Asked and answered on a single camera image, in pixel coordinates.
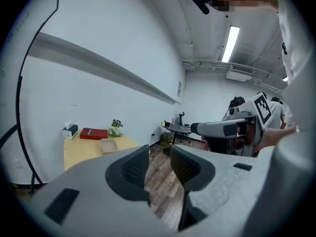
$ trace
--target red box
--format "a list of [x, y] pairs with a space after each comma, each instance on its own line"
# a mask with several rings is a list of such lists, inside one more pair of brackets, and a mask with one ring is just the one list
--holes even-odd
[[108, 131], [100, 129], [84, 128], [80, 133], [80, 139], [86, 140], [101, 140], [108, 137]]

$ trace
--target potted plant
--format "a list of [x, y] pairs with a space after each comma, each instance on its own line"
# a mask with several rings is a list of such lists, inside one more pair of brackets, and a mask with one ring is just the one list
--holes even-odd
[[114, 119], [111, 128], [109, 129], [110, 137], [121, 137], [123, 134], [119, 131], [120, 127], [123, 127], [121, 122], [119, 120]]

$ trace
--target fluorescent light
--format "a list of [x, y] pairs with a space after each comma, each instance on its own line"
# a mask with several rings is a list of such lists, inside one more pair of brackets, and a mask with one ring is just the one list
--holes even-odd
[[238, 34], [239, 34], [239, 27], [231, 26], [222, 62], [228, 62], [229, 61], [229, 59], [230, 59], [230, 57], [232, 55], [233, 49], [235, 47], [235, 44], [236, 44], [236, 41], [237, 41], [237, 38], [238, 38]]

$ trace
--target air conditioner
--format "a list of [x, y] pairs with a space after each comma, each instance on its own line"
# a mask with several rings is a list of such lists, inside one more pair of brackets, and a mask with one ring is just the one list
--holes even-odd
[[231, 64], [231, 67], [226, 72], [226, 78], [237, 81], [247, 81], [252, 78], [253, 69]]

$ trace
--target white wall outlet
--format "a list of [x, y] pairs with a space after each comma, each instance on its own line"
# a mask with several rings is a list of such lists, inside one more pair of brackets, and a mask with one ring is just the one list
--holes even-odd
[[14, 159], [13, 161], [14, 161], [14, 164], [17, 168], [23, 168], [19, 159]]

